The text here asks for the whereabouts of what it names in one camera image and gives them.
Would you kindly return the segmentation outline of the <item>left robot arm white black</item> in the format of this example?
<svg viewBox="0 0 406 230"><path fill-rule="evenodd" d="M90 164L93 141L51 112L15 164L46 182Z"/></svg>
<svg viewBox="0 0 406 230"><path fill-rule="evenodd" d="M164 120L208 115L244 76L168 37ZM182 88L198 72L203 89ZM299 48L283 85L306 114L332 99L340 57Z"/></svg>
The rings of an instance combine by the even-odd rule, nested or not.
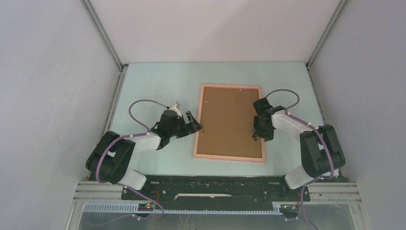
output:
<svg viewBox="0 0 406 230"><path fill-rule="evenodd" d="M161 118L146 133L119 135L106 132L86 161L86 169L96 176L99 183L120 184L133 188L139 199L151 195L151 186L142 173L130 168L134 153L160 150L169 144L172 137L182 138L202 130L192 114L186 112L188 122L174 110L165 110Z"/></svg>

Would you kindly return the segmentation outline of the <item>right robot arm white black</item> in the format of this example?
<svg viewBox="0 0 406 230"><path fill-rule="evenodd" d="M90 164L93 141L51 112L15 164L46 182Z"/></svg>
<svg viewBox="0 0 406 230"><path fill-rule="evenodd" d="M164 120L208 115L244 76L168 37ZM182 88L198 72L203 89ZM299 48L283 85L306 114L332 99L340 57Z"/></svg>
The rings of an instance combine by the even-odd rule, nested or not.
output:
<svg viewBox="0 0 406 230"><path fill-rule="evenodd" d="M273 107L267 98L253 103L256 111L253 139L265 142L274 139L274 131L282 130L300 143L301 165L281 178L279 196L293 199L301 186L315 179L331 178L346 163L341 144L333 126L314 126L289 112L283 106Z"/></svg>

